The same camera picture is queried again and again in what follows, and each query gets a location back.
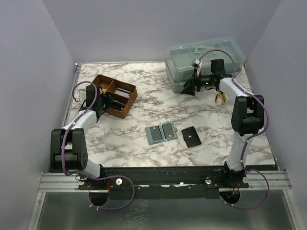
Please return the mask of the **green card holder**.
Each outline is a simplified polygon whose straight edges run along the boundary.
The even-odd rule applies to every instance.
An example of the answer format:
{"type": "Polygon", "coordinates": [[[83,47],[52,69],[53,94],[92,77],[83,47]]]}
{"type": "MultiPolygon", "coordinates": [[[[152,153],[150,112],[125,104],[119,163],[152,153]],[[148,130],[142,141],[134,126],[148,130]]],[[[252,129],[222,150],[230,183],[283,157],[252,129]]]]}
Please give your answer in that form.
{"type": "Polygon", "coordinates": [[[172,125],[173,125],[173,129],[174,129],[174,132],[175,132],[175,137],[174,138],[171,138],[171,139],[166,139],[165,136],[164,136],[164,132],[162,130],[162,125],[163,124],[159,124],[159,125],[156,125],[156,126],[159,126],[160,127],[160,131],[161,131],[161,134],[162,134],[162,137],[163,139],[159,142],[156,142],[156,143],[152,143],[152,138],[151,138],[151,134],[150,134],[150,131],[149,131],[149,126],[145,128],[145,133],[146,133],[146,136],[147,136],[147,140],[148,140],[148,143],[150,145],[154,145],[154,144],[158,144],[158,143],[162,143],[162,142],[167,142],[167,141],[171,141],[171,140],[175,140],[175,139],[178,139],[178,135],[177,135],[177,128],[174,126],[173,122],[171,122],[172,125]]]}

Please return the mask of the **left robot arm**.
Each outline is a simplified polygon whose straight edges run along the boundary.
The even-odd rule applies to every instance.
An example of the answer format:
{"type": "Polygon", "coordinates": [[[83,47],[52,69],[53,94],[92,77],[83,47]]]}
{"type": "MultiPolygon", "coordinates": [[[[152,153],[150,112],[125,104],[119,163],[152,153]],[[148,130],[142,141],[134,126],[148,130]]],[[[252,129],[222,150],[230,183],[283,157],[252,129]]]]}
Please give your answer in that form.
{"type": "Polygon", "coordinates": [[[113,98],[102,95],[94,83],[84,83],[88,83],[86,98],[77,116],[66,126],[51,131],[50,168],[66,176],[77,173],[88,177],[95,189],[102,189],[106,185],[103,166],[88,159],[85,134],[111,108],[113,98]]]}

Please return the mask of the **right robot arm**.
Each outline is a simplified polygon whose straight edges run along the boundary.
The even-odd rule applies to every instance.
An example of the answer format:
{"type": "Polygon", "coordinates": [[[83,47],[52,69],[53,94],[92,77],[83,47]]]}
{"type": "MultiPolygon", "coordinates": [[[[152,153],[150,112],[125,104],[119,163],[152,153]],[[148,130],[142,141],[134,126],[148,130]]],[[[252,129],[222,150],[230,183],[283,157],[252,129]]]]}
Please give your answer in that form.
{"type": "Polygon", "coordinates": [[[233,102],[231,125],[234,130],[234,140],[230,155],[224,163],[221,172],[221,183],[230,188],[240,182],[245,176],[245,165],[249,147],[254,135],[264,125],[264,109],[261,95],[253,95],[241,87],[231,74],[226,74],[223,59],[211,60],[211,74],[202,75],[202,62],[198,59],[191,64],[194,72],[184,84],[182,94],[195,95],[201,87],[212,86],[222,95],[228,96],[233,102]]]}

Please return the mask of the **black card holder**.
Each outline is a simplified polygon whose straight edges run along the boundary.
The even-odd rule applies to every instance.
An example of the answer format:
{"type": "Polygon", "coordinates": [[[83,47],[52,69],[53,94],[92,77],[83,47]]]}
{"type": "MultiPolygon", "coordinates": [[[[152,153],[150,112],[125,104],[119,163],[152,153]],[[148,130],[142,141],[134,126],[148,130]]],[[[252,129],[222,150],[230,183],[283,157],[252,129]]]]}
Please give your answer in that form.
{"type": "Polygon", "coordinates": [[[181,130],[181,133],[188,148],[201,145],[201,140],[194,126],[181,130]]]}

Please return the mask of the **dark card right pocket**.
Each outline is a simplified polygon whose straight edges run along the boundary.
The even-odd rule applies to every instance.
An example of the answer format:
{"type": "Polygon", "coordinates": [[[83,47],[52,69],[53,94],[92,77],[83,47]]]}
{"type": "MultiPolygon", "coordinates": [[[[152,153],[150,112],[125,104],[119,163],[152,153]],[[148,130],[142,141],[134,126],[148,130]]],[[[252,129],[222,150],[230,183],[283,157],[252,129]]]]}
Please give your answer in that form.
{"type": "Polygon", "coordinates": [[[162,130],[166,139],[171,139],[175,137],[175,132],[172,123],[165,123],[162,125],[162,130]]]}

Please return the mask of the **woven brown basket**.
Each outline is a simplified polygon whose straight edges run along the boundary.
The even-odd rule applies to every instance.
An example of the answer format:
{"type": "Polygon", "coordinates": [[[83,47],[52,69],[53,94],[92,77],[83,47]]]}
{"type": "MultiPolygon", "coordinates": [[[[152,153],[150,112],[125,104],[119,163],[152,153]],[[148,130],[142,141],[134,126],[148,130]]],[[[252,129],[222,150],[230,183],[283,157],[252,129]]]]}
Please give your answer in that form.
{"type": "Polygon", "coordinates": [[[93,83],[104,100],[107,96],[113,100],[106,113],[124,119],[137,98],[137,87],[102,74],[98,74],[93,83]]]}

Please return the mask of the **translucent green storage box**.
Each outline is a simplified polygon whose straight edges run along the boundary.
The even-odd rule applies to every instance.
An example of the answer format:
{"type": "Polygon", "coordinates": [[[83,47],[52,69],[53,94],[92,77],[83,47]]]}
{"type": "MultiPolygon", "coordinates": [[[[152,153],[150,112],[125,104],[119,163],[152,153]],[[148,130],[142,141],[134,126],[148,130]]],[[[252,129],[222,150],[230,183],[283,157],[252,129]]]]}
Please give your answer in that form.
{"type": "Polygon", "coordinates": [[[246,60],[242,50],[231,37],[209,39],[191,43],[170,46],[165,57],[165,69],[171,89],[174,93],[180,93],[184,89],[184,83],[192,76],[194,68],[193,60],[201,58],[210,50],[215,50],[201,59],[201,74],[211,73],[211,60],[223,59],[226,74],[231,74],[234,67],[231,59],[220,50],[228,53],[236,64],[236,72],[242,70],[246,60]]]}

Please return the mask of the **yellow handled pliers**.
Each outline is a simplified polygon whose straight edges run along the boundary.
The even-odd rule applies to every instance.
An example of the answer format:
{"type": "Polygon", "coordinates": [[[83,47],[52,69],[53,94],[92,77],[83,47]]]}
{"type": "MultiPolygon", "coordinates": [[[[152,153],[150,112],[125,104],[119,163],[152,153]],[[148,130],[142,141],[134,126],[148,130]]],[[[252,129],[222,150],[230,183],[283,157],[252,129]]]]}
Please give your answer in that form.
{"type": "Polygon", "coordinates": [[[222,104],[225,104],[225,101],[226,101],[226,94],[220,90],[217,91],[217,95],[215,96],[215,103],[217,104],[218,103],[218,99],[219,98],[222,98],[222,104]]]}

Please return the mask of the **aluminium frame rail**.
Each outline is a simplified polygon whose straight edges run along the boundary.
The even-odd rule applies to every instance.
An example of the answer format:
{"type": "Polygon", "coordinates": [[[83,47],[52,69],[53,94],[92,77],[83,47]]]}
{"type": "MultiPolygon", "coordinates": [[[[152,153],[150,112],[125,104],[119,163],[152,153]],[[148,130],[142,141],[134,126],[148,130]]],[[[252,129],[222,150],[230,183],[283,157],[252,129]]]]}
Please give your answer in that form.
{"type": "Polygon", "coordinates": [[[81,63],[76,63],[75,64],[75,73],[74,73],[74,78],[73,78],[73,82],[71,87],[69,87],[69,94],[68,94],[68,101],[67,101],[67,106],[66,106],[66,110],[64,113],[64,118],[61,124],[60,128],[56,128],[54,130],[51,131],[51,139],[50,139],[50,166],[52,168],[60,168],[60,162],[61,162],[61,141],[62,141],[62,137],[64,135],[62,135],[62,127],[66,126],[68,124],[68,119],[71,113],[71,105],[72,105],[72,92],[73,89],[75,87],[75,85],[77,84],[79,75],[80,75],[80,71],[81,71],[81,63]]]}

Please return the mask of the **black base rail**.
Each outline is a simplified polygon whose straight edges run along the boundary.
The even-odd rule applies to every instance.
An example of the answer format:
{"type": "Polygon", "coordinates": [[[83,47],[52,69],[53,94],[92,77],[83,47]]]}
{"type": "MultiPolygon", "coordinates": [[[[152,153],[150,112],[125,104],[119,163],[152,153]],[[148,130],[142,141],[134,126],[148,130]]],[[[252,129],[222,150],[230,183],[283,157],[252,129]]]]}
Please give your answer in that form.
{"type": "Polygon", "coordinates": [[[223,166],[105,168],[105,180],[62,173],[42,175],[45,192],[88,193],[95,202],[134,199],[218,199],[222,192],[275,190],[284,176],[275,165],[247,166],[249,174],[228,174],[223,166]]]}

